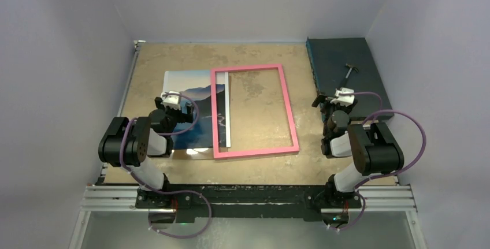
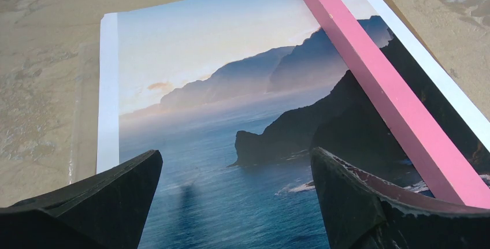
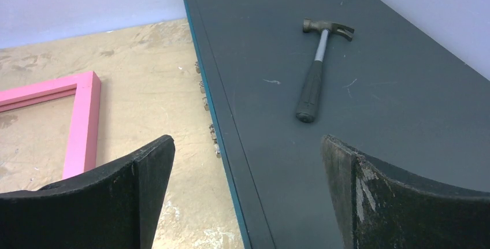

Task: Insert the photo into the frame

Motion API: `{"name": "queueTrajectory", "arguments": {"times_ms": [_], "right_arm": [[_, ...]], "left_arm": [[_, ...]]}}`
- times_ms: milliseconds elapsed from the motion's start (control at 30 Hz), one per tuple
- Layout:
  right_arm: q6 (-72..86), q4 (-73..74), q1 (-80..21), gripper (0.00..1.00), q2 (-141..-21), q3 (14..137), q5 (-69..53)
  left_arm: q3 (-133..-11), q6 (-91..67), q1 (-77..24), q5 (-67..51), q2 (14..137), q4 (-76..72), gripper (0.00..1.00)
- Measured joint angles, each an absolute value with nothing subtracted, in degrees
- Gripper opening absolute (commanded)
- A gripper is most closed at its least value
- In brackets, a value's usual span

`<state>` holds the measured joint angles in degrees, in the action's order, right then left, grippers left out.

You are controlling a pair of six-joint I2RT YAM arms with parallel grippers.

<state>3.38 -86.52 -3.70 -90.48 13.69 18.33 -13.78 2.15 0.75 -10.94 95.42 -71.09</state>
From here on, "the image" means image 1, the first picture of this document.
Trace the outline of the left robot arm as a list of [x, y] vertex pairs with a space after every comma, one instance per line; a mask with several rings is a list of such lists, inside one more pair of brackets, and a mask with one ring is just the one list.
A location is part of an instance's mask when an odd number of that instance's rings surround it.
[[103, 163], [121, 168], [150, 191], [150, 201], [159, 208], [172, 202], [169, 180], [152, 162], [153, 157], [169, 157], [174, 149], [172, 137], [190, 131], [198, 122], [200, 111], [194, 100], [179, 92], [164, 92], [154, 99], [156, 109], [148, 116], [129, 119], [115, 117], [109, 124], [99, 146]]

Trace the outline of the seascape photo print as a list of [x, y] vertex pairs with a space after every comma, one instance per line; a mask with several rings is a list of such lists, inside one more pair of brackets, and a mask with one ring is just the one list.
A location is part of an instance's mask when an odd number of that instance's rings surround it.
[[[172, 136], [178, 150], [212, 148], [211, 72], [209, 70], [175, 70], [164, 73], [163, 92], [179, 92], [191, 98], [199, 108], [199, 119], [189, 131]], [[229, 74], [216, 73], [218, 144], [231, 146], [229, 110]]]

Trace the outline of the brown cardboard backing board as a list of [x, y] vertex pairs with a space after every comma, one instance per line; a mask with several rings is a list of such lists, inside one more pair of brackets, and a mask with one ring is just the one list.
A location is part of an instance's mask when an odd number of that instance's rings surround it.
[[189, 148], [182, 150], [173, 150], [170, 159], [176, 160], [212, 160], [213, 149], [212, 148]]

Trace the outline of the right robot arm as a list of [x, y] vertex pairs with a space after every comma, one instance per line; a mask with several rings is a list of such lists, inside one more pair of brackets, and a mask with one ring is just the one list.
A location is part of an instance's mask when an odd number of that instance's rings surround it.
[[370, 176], [385, 175], [400, 169], [404, 156], [383, 122], [368, 129], [353, 124], [350, 111], [357, 104], [356, 92], [337, 91], [333, 97], [319, 93], [312, 103], [321, 106], [325, 116], [321, 151], [327, 158], [352, 157], [352, 163], [330, 176], [324, 198], [328, 205], [340, 206], [354, 197], [356, 187]]

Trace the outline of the pink picture frame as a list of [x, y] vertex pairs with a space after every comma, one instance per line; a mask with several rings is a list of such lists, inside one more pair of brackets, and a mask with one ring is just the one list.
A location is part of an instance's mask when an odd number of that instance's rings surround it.
[[[249, 84], [252, 88], [262, 87], [252, 95], [245, 87], [232, 84], [233, 91], [228, 96], [230, 148], [222, 148], [218, 141], [216, 79], [225, 73], [237, 79], [256, 76], [259, 82], [250, 80]], [[299, 138], [282, 64], [213, 68], [210, 76], [213, 158], [216, 161], [299, 153]]]

